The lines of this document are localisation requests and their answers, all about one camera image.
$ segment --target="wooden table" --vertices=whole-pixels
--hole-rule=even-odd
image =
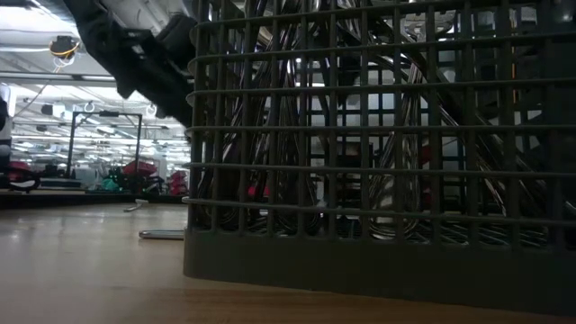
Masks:
[[[0,211],[1,323],[570,323],[542,315],[306,292],[182,275],[185,207]]]

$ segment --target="pole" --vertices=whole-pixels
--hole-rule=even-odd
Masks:
[[[137,138],[136,138],[136,158],[134,159],[134,161],[136,162],[136,178],[138,178],[138,169],[140,167],[140,134],[142,132],[142,115],[139,114],[138,115],[138,134],[137,134]],[[134,181],[133,184],[133,188],[132,191],[134,194],[137,194],[138,191],[138,182]]]
[[[79,115],[79,112],[72,112],[72,129],[70,130],[70,143],[68,146],[68,161],[66,163],[66,174],[65,177],[67,179],[70,178],[72,173],[72,149],[74,148],[74,133],[76,132],[76,117]]]

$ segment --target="robotic arm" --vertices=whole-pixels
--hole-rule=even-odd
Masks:
[[[196,25],[178,14],[157,36],[149,30],[121,27],[97,0],[64,0],[88,53],[116,79],[118,93],[128,98],[138,91],[157,109],[157,117],[172,116],[192,125],[192,107],[186,96],[194,81],[186,65],[195,48],[188,38]]]

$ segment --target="cable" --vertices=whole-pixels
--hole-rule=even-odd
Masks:
[[[14,114],[14,118],[20,116],[21,113],[23,113],[24,111],[26,111],[28,108],[30,108],[30,106],[32,104],[34,104],[34,102],[36,101],[36,99],[38,99],[38,97],[42,94],[42,91],[44,91],[44,89],[46,89],[46,87],[50,84],[50,80],[48,82],[46,82],[42,88],[40,89],[40,91],[38,91],[38,93],[32,98],[32,100],[30,100],[28,102],[28,104],[26,104],[26,106],[24,108],[22,108],[19,112]]]
[[[54,41],[51,41],[51,42],[50,42],[49,49],[52,48],[52,44],[53,44],[53,43],[54,43]],[[51,49],[51,50],[50,50],[50,53],[51,53],[52,55],[56,56],[56,57],[68,56],[68,55],[72,54],[73,52],[75,52],[76,50],[78,50],[78,47],[79,47],[79,46],[80,46],[80,43],[78,42],[73,49],[69,49],[69,50],[66,50],[66,51],[63,51],[63,52],[55,52],[55,51],[52,51],[52,49]]]
[[[54,58],[52,60],[52,62],[54,63],[54,66],[56,66],[57,68],[64,68],[67,66],[71,66],[72,64],[74,64],[74,61],[76,60],[76,56],[72,57],[70,59],[70,61],[66,62],[63,58]]]

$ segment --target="metal rod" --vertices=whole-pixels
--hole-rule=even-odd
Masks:
[[[76,117],[78,112],[72,112],[72,125],[70,125],[70,142],[68,144],[68,160],[66,163],[66,178],[72,174],[72,155],[74,154],[74,135],[76,133]]]
[[[140,137],[142,133],[142,115],[138,116],[138,133],[136,134],[136,157],[134,158],[135,166],[135,177],[132,184],[132,192],[134,194],[138,193],[138,171],[140,170]]]

